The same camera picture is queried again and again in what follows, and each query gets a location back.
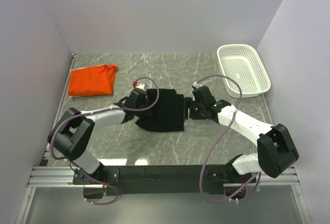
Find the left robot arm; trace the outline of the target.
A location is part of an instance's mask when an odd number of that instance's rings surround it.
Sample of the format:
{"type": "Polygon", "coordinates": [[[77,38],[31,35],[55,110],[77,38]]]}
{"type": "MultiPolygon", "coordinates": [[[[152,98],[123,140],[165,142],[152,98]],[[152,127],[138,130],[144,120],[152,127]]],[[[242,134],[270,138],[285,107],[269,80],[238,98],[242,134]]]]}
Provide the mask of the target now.
{"type": "Polygon", "coordinates": [[[109,181],[104,165],[87,150],[92,132],[111,125],[121,125],[134,119],[150,106],[147,91],[135,87],[128,97],[108,108],[79,111],[69,108],[49,133],[47,141],[66,159],[84,170],[90,177],[109,181]]]}

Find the black t-shirt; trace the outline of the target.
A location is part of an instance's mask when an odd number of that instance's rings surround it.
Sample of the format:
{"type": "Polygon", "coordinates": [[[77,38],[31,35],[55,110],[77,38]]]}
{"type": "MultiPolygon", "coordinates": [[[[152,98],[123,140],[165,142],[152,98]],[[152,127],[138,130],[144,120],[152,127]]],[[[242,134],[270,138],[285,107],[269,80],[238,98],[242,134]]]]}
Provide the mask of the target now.
{"type": "Polygon", "coordinates": [[[184,131],[185,98],[174,89],[160,89],[157,103],[150,109],[149,116],[136,121],[136,125],[150,132],[184,131]]]}

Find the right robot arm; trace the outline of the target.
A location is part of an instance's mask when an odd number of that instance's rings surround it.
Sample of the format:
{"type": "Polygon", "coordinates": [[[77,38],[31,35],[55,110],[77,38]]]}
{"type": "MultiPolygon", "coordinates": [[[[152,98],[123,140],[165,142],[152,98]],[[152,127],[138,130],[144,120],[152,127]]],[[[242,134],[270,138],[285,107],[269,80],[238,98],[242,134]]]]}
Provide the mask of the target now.
{"type": "Polygon", "coordinates": [[[207,86],[193,88],[192,94],[190,119],[212,120],[235,130],[257,147],[256,153],[239,154],[225,165],[209,169],[209,179],[241,182],[253,173],[277,178],[299,159],[289,130],[283,124],[264,123],[239,111],[226,100],[217,101],[207,86]]]}

